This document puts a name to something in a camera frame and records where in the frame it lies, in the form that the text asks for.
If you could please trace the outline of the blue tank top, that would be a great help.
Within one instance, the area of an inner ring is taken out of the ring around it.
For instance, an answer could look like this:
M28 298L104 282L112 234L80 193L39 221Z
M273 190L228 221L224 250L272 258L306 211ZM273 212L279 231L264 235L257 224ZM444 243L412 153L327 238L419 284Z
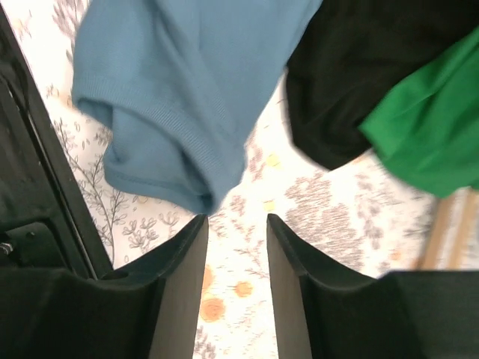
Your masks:
M72 100L112 131L106 182L212 214L318 1L91 1Z

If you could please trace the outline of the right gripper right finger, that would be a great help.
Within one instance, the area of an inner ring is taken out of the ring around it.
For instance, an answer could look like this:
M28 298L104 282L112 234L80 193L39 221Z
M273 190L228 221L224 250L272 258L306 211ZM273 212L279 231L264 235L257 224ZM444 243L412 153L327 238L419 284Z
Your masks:
M476 358L478 273L391 271L372 278L267 218L280 359Z

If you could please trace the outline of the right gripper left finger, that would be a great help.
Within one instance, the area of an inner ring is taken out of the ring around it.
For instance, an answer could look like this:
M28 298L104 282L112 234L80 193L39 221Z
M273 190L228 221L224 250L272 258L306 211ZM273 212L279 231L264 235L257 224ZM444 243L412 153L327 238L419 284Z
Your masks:
M98 280L66 269L1 269L3 358L193 355L208 220Z

